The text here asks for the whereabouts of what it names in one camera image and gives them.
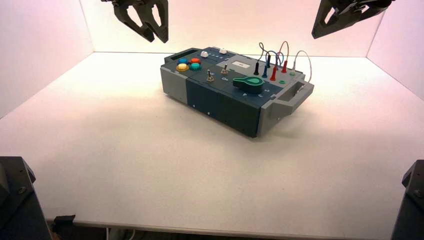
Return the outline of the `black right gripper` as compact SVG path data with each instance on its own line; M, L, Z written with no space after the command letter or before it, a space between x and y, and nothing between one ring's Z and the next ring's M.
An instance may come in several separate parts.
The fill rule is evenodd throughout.
M384 12L392 2L393 0L321 0L311 34L317 39L351 27Z

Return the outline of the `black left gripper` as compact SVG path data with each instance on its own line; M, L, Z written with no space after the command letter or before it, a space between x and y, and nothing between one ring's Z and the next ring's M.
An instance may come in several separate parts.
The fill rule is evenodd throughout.
M133 6L136 0L101 0L102 2L111 2L116 18L143 37L148 42L153 42L155 36L163 43L169 40L169 3L167 0L146 0L144 26L137 25L128 14L129 6ZM153 7L157 7L160 18L160 25L153 15Z

